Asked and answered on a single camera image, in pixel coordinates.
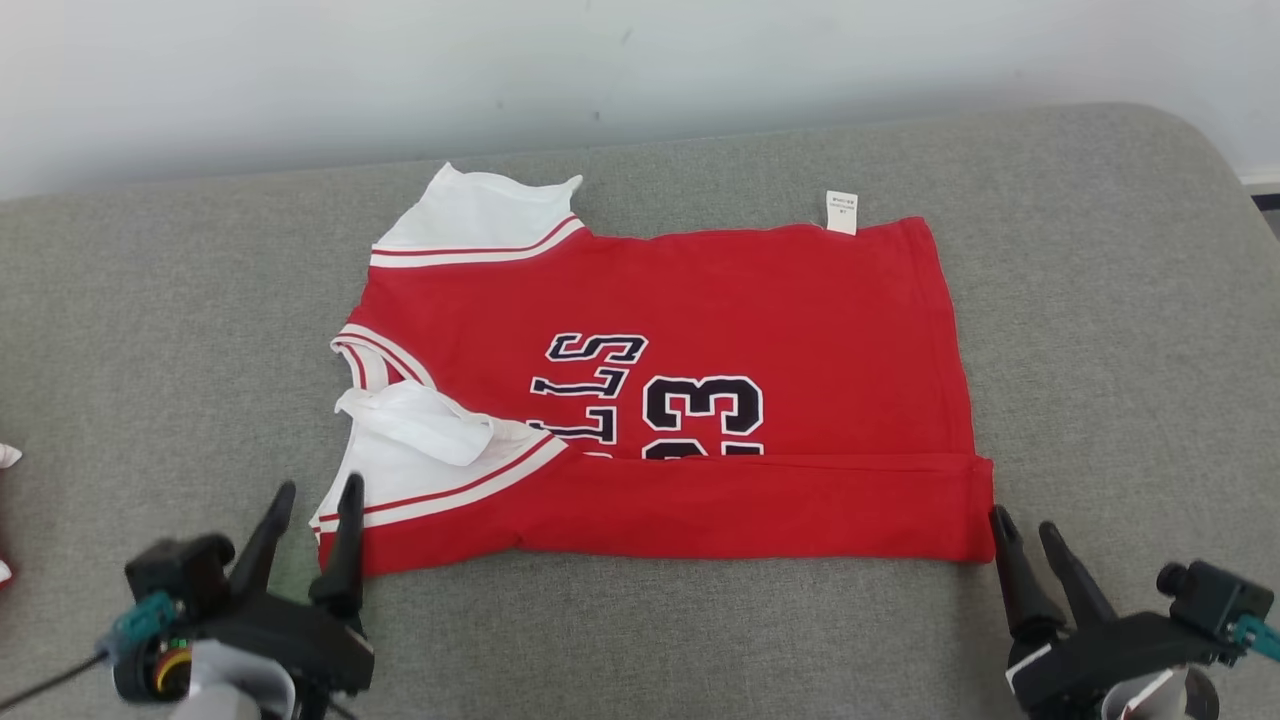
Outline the white wall baseboard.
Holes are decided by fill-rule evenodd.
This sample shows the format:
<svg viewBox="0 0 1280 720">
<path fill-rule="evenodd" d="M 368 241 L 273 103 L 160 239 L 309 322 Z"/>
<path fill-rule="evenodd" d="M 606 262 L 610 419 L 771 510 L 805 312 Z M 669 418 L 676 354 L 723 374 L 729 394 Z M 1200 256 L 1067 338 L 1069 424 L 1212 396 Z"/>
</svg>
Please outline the white wall baseboard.
<svg viewBox="0 0 1280 720">
<path fill-rule="evenodd" d="M 1280 165 L 1240 172 L 1238 178 L 1260 211 L 1280 211 Z"/>
</svg>

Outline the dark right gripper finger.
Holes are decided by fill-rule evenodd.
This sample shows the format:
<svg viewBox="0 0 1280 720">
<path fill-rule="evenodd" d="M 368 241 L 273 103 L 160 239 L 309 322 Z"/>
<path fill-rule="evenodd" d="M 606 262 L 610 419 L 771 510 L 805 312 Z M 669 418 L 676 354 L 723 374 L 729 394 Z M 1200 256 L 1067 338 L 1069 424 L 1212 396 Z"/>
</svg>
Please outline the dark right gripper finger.
<svg viewBox="0 0 1280 720">
<path fill-rule="evenodd" d="M 1039 539 L 1051 571 L 1057 578 L 1079 632 L 1117 620 L 1117 614 L 1084 562 L 1070 550 L 1052 521 L 1038 527 Z"/>
<path fill-rule="evenodd" d="M 1020 530 L 1002 505 L 989 511 L 995 564 L 1007 628 L 1014 642 L 1053 642 L 1065 616 L 1044 593 L 1025 555 Z"/>
</svg>

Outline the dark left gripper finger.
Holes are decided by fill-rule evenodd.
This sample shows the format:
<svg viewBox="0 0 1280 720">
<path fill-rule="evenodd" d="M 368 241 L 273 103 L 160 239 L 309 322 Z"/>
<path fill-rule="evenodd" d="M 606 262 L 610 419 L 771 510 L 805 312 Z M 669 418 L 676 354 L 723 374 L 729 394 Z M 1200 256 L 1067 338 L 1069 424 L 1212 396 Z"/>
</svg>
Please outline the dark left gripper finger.
<svg viewBox="0 0 1280 720">
<path fill-rule="evenodd" d="M 308 588 L 312 605 L 335 618 L 357 618 L 364 606 L 364 478 L 348 475 L 323 571 Z"/>
<path fill-rule="evenodd" d="M 296 491 L 293 480 L 282 483 L 268 511 L 241 550 L 229 575 L 229 591 L 233 601 L 241 601 L 266 591 L 278 543 L 291 524 Z"/>
</svg>

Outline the red basketball jersey white sleeves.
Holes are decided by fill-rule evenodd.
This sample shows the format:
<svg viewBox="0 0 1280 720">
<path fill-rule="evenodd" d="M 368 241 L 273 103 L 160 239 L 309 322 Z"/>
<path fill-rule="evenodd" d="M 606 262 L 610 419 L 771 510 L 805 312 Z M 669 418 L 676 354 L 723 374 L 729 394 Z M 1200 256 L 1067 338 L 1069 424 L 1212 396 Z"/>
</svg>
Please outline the red basketball jersey white sleeves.
<svg viewBox="0 0 1280 720">
<path fill-rule="evenodd" d="M 364 484 L 364 570 L 508 550 L 989 562 L 954 304 L 928 224 L 652 240 L 581 184 L 444 165 L 371 247 L 332 348 L 352 386 L 323 561 Z"/>
</svg>

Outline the grey fabric sofa cushion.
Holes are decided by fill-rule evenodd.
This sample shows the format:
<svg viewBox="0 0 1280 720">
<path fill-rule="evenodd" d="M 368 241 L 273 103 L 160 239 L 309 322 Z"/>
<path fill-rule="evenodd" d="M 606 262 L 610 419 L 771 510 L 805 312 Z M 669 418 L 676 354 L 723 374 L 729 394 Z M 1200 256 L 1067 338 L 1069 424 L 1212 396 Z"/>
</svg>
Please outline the grey fabric sofa cushion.
<svg viewBox="0 0 1280 720">
<path fill-rule="evenodd" d="M 979 450 L 1048 591 L 1055 521 L 1121 612 L 1203 559 L 1272 588 L 1280 625 L 1280 241 L 1222 154 L 1153 108 L 466 158 L 582 176 L 608 234 L 924 217 L 956 304 Z M 0 698 L 87 656 L 156 538 L 242 542 L 300 487 L 306 523 L 348 383 L 329 340 L 425 161 L 0 202 Z M 366 589 L 362 720 L 1019 720 L 992 568 L 507 553 Z"/>
</svg>

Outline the red shorts with white stripe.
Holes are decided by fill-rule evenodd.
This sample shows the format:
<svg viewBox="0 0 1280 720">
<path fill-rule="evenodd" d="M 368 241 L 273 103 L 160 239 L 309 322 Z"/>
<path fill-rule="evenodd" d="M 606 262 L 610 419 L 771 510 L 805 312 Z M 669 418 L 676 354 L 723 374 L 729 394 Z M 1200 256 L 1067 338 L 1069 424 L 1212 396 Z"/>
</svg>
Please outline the red shorts with white stripe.
<svg viewBox="0 0 1280 720">
<path fill-rule="evenodd" d="M 23 452 L 10 445 L 0 443 L 0 474 L 13 468 L 23 457 Z M 14 577 L 9 562 L 0 555 L 0 589 L 8 587 Z"/>
</svg>

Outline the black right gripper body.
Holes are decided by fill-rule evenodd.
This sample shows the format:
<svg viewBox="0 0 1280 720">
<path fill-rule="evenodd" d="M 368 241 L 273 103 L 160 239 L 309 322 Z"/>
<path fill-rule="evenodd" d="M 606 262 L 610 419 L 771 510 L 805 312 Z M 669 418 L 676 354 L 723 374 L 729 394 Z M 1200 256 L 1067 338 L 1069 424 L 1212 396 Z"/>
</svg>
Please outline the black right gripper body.
<svg viewBox="0 0 1280 720">
<path fill-rule="evenodd" d="M 1115 685 L 1188 664 L 1233 665 L 1242 647 L 1156 612 L 1091 626 L 1010 667 L 1007 683 L 1029 717 L 1080 717 Z"/>
</svg>

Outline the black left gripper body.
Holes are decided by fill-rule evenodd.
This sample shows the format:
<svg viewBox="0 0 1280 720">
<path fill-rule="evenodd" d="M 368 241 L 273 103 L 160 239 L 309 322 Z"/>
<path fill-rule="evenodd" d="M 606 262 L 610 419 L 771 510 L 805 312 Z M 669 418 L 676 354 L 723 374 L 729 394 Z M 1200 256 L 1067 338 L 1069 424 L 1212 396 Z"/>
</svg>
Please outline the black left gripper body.
<svg viewBox="0 0 1280 720">
<path fill-rule="evenodd" d="M 375 652 L 357 618 L 268 591 L 192 621 L 189 697 L 332 698 L 370 689 Z"/>
</svg>

